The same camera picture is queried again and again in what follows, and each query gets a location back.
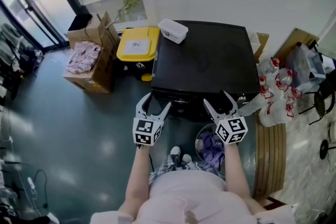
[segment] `pink shirt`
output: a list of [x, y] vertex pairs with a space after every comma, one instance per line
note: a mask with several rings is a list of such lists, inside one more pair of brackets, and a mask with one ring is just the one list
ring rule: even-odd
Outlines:
[[95, 213], [90, 224], [295, 224], [290, 206], [251, 215], [244, 201], [225, 191], [225, 182], [209, 172], [179, 170], [160, 176], [138, 217], [108, 211]]

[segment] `white sneaker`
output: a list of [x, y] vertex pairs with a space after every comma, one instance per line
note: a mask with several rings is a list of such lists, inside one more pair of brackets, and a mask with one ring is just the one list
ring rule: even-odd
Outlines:
[[178, 156], [180, 156], [180, 154], [181, 154], [180, 147], [179, 146], [173, 147], [172, 150], [170, 151], [170, 154], [171, 155], [178, 155]]
[[185, 163], [190, 163], [193, 161], [193, 159], [191, 159], [191, 156], [189, 154], [184, 154], [182, 157], [182, 161]]
[[59, 224], [59, 220], [52, 213], [47, 214], [47, 217], [50, 219], [51, 223]]

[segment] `pink clothing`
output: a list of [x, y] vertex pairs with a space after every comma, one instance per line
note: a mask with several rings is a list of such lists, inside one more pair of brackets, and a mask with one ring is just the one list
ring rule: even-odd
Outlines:
[[178, 170], [160, 176], [138, 217], [109, 211], [95, 213], [90, 224], [295, 224], [290, 206], [251, 215], [244, 201], [225, 191], [225, 182], [212, 173]]
[[98, 59], [100, 49], [99, 45], [90, 41], [77, 42], [67, 64], [67, 70], [74, 74], [90, 71]]

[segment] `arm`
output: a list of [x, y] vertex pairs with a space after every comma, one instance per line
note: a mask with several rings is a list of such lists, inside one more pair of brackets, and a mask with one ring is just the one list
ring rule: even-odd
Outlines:
[[149, 198], [149, 146], [136, 149], [133, 167], [128, 180], [125, 201], [119, 208], [137, 218], [142, 204]]
[[237, 144], [225, 145], [225, 180], [227, 191], [235, 193], [246, 203], [251, 214], [266, 211], [251, 198]]

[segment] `water bottle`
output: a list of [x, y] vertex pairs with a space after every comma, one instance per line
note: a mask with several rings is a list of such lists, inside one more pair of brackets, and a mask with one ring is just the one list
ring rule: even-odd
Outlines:
[[281, 68], [279, 70], [278, 79], [281, 81], [281, 83], [286, 85], [291, 85], [293, 80], [293, 71], [287, 66], [286, 68]]
[[288, 74], [290, 73], [286, 68], [281, 68], [275, 79], [269, 78], [267, 80], [270, 91], [273, 93], [273, 97], [268, 100], [268, 103], [275, 102], [285, 96], [286, 92], [289, 89], [289, 85], [286, 84], [286, 82], [289, 82], [290, 84], [290, 80], [292, 78]]
[[259, 112], [260, 122], [265, 127], [290, 122], [294, 118], [293, 108], [294, 99], [292, 97], [268, 103]]
[[261, 109], [273, 94], [269, 91], [269, 87], [264, 84], [260, 86], [260, 93], [256, 95], [249, 103], [241, 107], [238, 111], [241, 116], [250, 116], [253, 112]]
[[279, 72], [280, 62], [282, 63], [283, 60], [273, 58], [266, 59], [257, 66], [259, 76], [265, 76], [266, 78], [274, 78], [277, 73]]
[[298, 89], [295, 89], [294, 85], [292, 85], [291, 89], [285, 93], [285, 98], [287, 97], [292, 97], [293, 99], [301, 99], [302, 92], [299, 91]]

